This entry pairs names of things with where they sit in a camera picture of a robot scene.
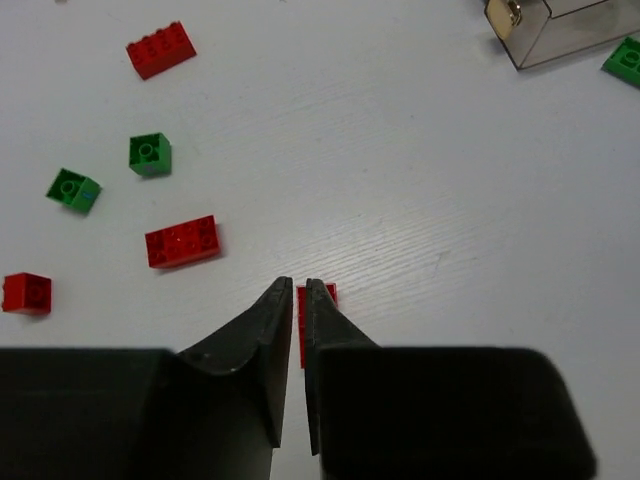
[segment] red 2x2 brick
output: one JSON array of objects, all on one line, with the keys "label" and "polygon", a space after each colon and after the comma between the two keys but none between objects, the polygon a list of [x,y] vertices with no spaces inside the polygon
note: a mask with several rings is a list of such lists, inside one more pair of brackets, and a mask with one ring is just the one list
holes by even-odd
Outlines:
[{"label": "red 2x2 brick", "polygon": [[2,310],[25,315],[46,315],[51,312],[51,279],[31,273],[16,273],[4,277]]},{"label": "red 2x2 brick", "polygon": [[196,51],[180,22],[127,46],[133,68],[143,80],[194,57]]},{"label": "red 2x2 brick", "polygon": [[[338,306],[338,290],[335,283],[326,283],[325,286],[329,290],[329,295],[333,299],[333,303]],[[296,287],[298,296],[298,337],[300,341],[300,368],[304,368],[304,315],[307,305],[307,289],[304,285]]]},{"label": "red 2x2 brick", "polygon": [[173,268],[220,253],[213,215],[147,233],[147,256],[151,268]]}]

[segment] red 2x4 brick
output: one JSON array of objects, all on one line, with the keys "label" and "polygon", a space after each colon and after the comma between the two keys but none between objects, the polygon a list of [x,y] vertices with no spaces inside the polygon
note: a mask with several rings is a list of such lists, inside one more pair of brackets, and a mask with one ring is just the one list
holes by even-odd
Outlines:
[{"label": "red 2x4 brick", "polygon": [[[333,303],[338,306],[338,290],[335,283],[325,283],[325,287],[329,290],[329,295],[333,299]],[[300,341],[300,368],[304,368],[304,316],[305,307],[307,305],[307,288],[304,285],[296,287],[298,296],[298,337]]]},{"label": "red 2x4 brick", "polygon": [[46,315],[51,312],[51,279],[31,273],[16,273],[4,277],[2,310],[25,315]]},{"label": "red 2x4 brick", "polygon": [[147,256],[151,268],[173,268],[220,253],[213,215],[147,233]]},{"label": "red 2x4 brick", "polygon": [[133,68],[143,80],[194,57],[196,51],[180,22],[127,46]]}]

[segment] lego brick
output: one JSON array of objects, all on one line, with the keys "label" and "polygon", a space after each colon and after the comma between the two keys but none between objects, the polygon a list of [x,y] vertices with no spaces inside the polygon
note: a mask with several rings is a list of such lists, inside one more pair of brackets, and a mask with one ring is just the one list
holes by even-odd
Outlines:
[{"label": "lego brick", "polygon": [[24,315],[51,312],[51,279],[31,273],[4,277],[2,311]]},{"label": "lego brick", "polygon": [[47,192],[47,198],[78,212],[88,213],[100,190],[100,185],[89,177],[63,168]]},{"label": "lego brick", "polygon": [[143,177],[171,173],[171,145],[162,133],[131,137],[129,168]]},{"label": "lego brick", "polygon": [[127,46],[133,68],[143,80],[194,57],[196,51],[180,22],[160,28]]},{"label": "lego brick", "polygon": [[[333,299],[333,303],[338,306],[338,290],[335,283],[325,283],[325,287],[329,291],[329,295]],[[298,297],[298,338],[300,342],[300,368],[304,368],[304,330],[305,330],[305,307],[306,307],[306,287],[299,285],[296,287],[296,294]]]},{"label": "lego brick", "polygon": [[602,69],[619,79],[640,87],[640,42],[627,37],[604,62]]},{"label": "lego brick", "polygon": [[147,233],[147,256],[151,268],[173,268],[220,253],[213,215]]}]

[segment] lego stud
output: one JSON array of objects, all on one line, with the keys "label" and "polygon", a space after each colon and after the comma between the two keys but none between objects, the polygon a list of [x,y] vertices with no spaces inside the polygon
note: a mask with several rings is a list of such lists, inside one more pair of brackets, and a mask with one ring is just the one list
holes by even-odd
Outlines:
[{"label": "lego stud", "polygon": [[147,242],[150,244],[160,243],[162,241],[162,237],[157,233],[150,233],[147,235]]},{"label": "lego stud", "polygon": [[40,302],[44,298],[44,290],[38,285],[32,285],[27,290],[27,298],[32,302]]},{"label": "lego stud", "polygon": [[200,238],[200,244],[205,248],[211,247],[213,245],[213,237],[211,235],[203,235]]},{"label": "lego stud", "polygon": [[60,185],[60,191],[65,195],[72,195],[76,188],[76,182],[72,182],[71,180],[62,182],[62,184]]},{"label": "lego stud", "polygon": [[627,67],[635,67],[636,63],[640,60],[638,52],[627,52],[624,56]]},{"label": "lego stud", "polygon": [[522,9],[515,0],[489,0],[485,12],[500,40],[509,38],[522,22]]},{"label": "lego stud", "polygon": [[153,147],[151,146],[150,143],[143,143],[142,145],[140,145],[140,148],[138,149],[138,153],[140,154],[140,156],[142,157],[142,160],[144,161],[148,159],[153,153]]}]

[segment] clear plastic box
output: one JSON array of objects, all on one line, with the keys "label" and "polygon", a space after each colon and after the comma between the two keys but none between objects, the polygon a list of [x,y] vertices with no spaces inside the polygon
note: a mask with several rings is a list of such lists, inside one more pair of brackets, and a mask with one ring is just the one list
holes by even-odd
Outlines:
[{"label": "clear plastic box", "polygon": [[640,30],[640,0],[489,0],[485,15],[517,69]]}]

